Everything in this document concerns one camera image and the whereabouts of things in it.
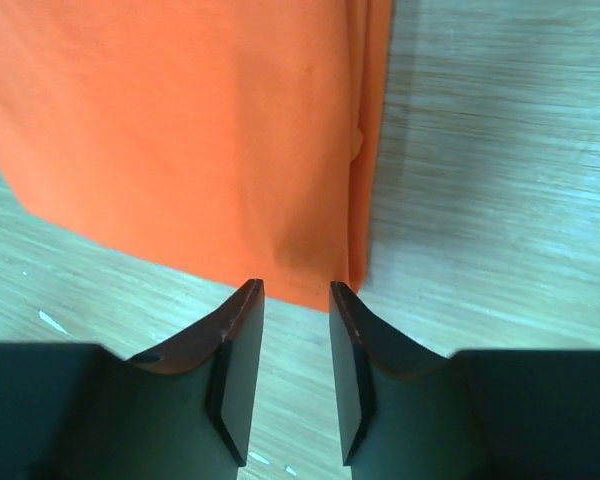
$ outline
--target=light wood floor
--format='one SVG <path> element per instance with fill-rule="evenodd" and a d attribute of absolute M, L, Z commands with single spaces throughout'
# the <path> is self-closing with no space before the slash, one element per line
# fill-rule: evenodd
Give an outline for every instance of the light wood floor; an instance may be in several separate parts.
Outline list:
<path fill-rule="evenodd" d="M 389 70 L 363 299 L 443 354 L 600 348 L 600 0 L 397 0 Z M 30 217 L 0 178 L 0 340 L 128 356 L 229 292 Z M 251 450 L 269 464 L 241 478 L 350 477 L 324 315 L 267 303 Z"/>

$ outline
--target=orange fabric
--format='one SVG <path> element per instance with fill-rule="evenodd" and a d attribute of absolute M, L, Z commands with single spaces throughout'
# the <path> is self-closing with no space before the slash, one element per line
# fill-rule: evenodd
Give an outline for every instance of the orange fabric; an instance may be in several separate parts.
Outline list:
<path fill-rule="evenodd" d="M 365 275 L 388 0 L 0 1 L 0 170 L 106 247 L 326 309 Z"/>

